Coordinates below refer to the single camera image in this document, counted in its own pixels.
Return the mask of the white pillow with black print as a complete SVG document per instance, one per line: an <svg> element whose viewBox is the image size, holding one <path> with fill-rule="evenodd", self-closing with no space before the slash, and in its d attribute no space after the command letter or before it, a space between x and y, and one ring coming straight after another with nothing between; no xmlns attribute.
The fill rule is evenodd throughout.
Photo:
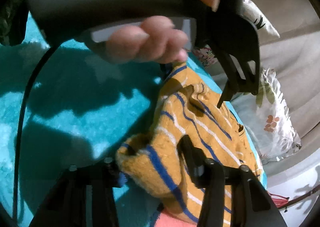
<svg viewBox="0 0 320 227"><path fill-rule="evenodd" d="M253 22L258 30L260 43L280 38L278 31L274 28L266 15L252 0L243 0L244 16ZM206 45L203 48L194 48L193 55L205 67L218 62L211 48Z"/></svg>

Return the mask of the turquoise fleece blanket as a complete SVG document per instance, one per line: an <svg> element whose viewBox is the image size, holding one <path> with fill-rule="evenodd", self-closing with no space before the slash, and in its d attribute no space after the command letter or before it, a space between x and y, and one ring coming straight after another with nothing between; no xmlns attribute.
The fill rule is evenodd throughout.
<svg viewBox="0 0 320 227"><path fill-rule="evenodd" d="M46 50L31 16L24 42L1 47L1 204L8 213L23 93ZM19 226L30 224L65 168L111 157L127 137L149 128L162 76L157 63L110 64L74 40L56 50L37 76L27 102Z"/></svg>

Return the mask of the white floral leaf pillow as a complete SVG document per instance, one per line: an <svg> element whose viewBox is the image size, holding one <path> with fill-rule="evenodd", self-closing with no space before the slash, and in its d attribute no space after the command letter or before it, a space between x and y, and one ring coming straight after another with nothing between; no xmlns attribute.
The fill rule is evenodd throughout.
<svg viewBox="0 0 320 227"><path fill-rule="evenodd" d="M256 96L243 93L231 101L263 164L283 160L301 147L276 72L263 68Z"/></svg>

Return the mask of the orange striped knit sweater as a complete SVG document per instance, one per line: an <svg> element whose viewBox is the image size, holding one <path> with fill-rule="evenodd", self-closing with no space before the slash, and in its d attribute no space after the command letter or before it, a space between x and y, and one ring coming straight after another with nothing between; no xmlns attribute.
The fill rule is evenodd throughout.
<svg viewBox="0 0 320 227"><path fill-rule="evenodd" d="M229 167L245 164L259 180L265 177L242 122L228 106L217 108L219 98L187 64L176 64L148 133L129 137L117 150L120 170L164 205L158 226L195 226L199 220L204 189L193 184L178 153L184 135L208 158Z"/></svg>

